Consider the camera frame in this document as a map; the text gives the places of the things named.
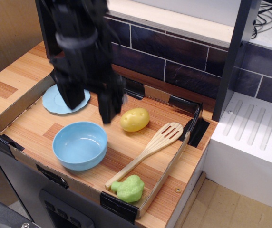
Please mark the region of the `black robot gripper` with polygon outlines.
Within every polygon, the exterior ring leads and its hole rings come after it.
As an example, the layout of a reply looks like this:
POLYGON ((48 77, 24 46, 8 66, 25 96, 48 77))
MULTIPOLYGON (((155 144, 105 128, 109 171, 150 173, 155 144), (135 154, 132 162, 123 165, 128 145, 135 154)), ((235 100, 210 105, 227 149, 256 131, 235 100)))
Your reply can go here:
POLYGON ((56 33, 63 56, 50 62, 54 80, 65 104, 75 109, 85 99, 84 89, 98 94, 99 113, 103 124, 110 124, 127 101, 125 81, 111 66, 112 47, 107 37, 97 33, 89 37, 68 37, 56 33))

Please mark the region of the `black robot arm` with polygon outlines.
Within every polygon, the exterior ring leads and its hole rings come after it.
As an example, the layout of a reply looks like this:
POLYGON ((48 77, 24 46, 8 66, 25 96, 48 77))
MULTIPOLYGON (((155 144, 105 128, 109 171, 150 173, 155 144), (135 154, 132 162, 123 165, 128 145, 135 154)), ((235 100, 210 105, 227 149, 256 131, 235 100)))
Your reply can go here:
POLYGON ((115 32, 105 21, 105 0, 38 0, 36 8, 53 65, 51 77, 65 104, 76 108, 84 91, 97 94, 104 124, 121 111, 125 80, 112 68, 115 32))

